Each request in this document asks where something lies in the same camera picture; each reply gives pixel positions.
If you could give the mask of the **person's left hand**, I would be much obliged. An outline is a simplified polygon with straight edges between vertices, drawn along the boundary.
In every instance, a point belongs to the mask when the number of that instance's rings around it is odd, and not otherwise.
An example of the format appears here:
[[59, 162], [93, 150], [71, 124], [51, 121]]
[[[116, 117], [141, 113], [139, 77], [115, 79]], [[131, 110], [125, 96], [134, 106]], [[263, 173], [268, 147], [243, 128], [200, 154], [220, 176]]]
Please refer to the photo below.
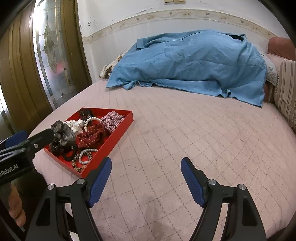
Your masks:
[[22, 227], [26, 223], [26, 214], [23, 210], [22, 200], [16, 187], [10, 184], [10, 194], [8, 197], [9, 214], [15, 220], [19, 227]]

